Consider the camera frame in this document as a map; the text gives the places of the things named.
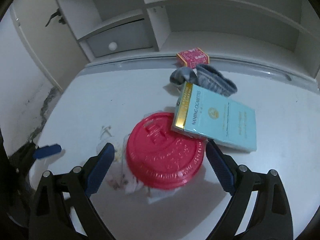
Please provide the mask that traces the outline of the red plastic lid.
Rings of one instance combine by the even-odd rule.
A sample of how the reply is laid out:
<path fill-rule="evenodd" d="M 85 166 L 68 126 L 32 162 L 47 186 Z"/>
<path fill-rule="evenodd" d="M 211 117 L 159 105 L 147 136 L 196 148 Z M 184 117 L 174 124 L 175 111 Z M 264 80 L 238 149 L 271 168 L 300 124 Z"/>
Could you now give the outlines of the red plastic lid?
<path fill-rule="evenodd" d="M 173 190 L 200 170 L 204 141 L 173 131 L 173 118 L 173 113 L 154 113 L 136 124 L 129 135 L 127 165 L 145 186 Z"/>

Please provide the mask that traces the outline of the teal cigarette box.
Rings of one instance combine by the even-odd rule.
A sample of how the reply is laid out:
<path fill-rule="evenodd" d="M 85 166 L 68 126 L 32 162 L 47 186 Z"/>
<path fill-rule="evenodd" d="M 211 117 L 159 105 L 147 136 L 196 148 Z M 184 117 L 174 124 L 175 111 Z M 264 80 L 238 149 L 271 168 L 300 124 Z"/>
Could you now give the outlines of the teal cigarette box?
<path fill-rule="evenodd" d="M 254 109 L 188 82 L 177 100 L 172 130 L 244 152 L 257 150 Z"/>

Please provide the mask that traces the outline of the white desk hutch shelf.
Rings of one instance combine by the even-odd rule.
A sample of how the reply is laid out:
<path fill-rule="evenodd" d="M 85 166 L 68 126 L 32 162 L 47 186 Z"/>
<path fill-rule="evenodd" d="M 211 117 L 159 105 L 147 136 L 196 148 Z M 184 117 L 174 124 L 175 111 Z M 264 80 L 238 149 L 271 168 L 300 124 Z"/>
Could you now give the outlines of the white desk hutch shelf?
<path fill-rule="evenodd" d="M 89 61 L 200 48 L 308 79 L 319 75 L 314 0 L 56 0 Z"/>

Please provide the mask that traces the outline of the stained white paper napkin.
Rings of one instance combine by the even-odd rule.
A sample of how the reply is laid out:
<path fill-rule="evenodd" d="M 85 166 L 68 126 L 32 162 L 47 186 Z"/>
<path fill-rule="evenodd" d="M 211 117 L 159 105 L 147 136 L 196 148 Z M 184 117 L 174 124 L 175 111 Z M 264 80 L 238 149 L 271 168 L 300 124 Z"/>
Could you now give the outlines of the stained white paper napkin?
<path fill-rule="evenodd" d="M 107 184 L 114 190 L 120 190 L 125 195 L 137 195 L 141 193 L 148 204 L 153 204 L 173 197 L 181 189 L 161 190 L 146 186 L 131 172 L 126 159 L 126 146 L 129 135 L 125 135 L 123 142 L 116 139 L 111 126 L 102 126 L 100 130 L 100 141 L 96 151 L 100 152 L 107 143 L 114 146 L 114 160 L 105 176 Z"/>

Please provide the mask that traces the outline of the white door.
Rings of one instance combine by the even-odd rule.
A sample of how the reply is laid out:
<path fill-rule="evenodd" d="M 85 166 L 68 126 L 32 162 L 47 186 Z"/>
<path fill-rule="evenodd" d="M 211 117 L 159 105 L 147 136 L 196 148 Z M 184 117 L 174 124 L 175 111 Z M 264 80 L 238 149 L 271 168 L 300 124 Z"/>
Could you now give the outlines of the white door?
<path fill-rule="evenodd" d="M 88 62 L 69 26 L 49 17 L 56 0 L 14 0 L 9 12 L 25 49 L 45 77 L 60 91 L 66 90 Z"/>

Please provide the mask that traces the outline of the small pink box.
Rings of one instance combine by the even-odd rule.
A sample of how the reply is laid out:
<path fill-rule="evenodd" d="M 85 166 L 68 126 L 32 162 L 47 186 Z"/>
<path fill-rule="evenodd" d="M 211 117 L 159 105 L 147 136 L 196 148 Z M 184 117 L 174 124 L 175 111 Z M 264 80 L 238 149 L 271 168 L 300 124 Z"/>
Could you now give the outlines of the small pink box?
<path fill-rule="evenodd" d="M 198 64 L 209 64 L 209 56 L 200 48 L 193 48 L 181 51 L 176 54 L 178 63 L 181 67 L 196 68 Z"/>

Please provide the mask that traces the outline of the blue grey sock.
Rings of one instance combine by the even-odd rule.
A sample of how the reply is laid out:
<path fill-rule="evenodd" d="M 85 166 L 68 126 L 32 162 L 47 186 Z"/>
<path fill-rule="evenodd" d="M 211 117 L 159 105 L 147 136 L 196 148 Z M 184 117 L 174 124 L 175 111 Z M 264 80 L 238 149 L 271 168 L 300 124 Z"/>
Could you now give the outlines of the blue grey sock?
<path fill-rule="evenodd" d="M 189 67 L 179 67 L 170 76 L 172 85 L 181 89 L 185 82 L 198 85 L 214 93 L 230 97 L 238 92 L 236 84 L 224 77 L 218 70 L 209 64 L 198 64 L 193 70 Z"/>

